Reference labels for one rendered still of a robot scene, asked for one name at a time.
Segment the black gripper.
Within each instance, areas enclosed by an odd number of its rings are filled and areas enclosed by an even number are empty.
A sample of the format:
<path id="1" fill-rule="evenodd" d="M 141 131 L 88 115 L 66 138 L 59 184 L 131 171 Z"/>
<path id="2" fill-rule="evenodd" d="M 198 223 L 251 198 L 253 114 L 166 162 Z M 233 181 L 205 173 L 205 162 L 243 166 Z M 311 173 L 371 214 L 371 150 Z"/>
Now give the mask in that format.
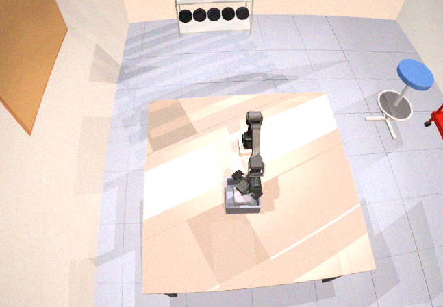
<path id="1" fill-rule="evenodd" d="M 232 178 L 234 180 L 237 180 L 238 178 L 240 178 L 240 181 L 238 182 L 238 184 L 245 178 L 246 181 L 249 183 L 250 179 L 248 178 L 248 175 L 246 177 L 243 177 L 243 172 L 241 172 L 241 170 L 237 170 L 236 172 L 234 172 L 232 174 Z M 259 198 L 261 195 L 263 194 L 262 191 L 258 192 L 258 193 L 252 193 L 251 196 L 254 200 L 256 200 L 257 198 Z"/>

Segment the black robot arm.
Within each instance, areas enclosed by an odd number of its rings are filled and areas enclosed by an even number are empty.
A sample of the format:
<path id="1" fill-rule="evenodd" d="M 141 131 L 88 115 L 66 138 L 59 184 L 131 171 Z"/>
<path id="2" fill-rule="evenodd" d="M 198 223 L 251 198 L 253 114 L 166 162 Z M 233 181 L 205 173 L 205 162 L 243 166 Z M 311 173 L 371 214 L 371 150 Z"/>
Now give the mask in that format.
<path id="1" fill-rule="evenodd" d="M 242 144 L 244 150 L 252 149 L 252 154 L 248 162 L 248 178 L 250 182 L 248 183 L 244 178 L 236 186 L 236 190 L 243 195 L 249 193 L 250 189 L 253 193 L 258 193 L 262 190 L 261 177 L 264 176 L 265 164 L 260 155 L 260 131 L 263 121 L 263 116 L 260 113 L 260 111 L 248 111 L 246 113 L 248 130 L 242 134 Z"/>

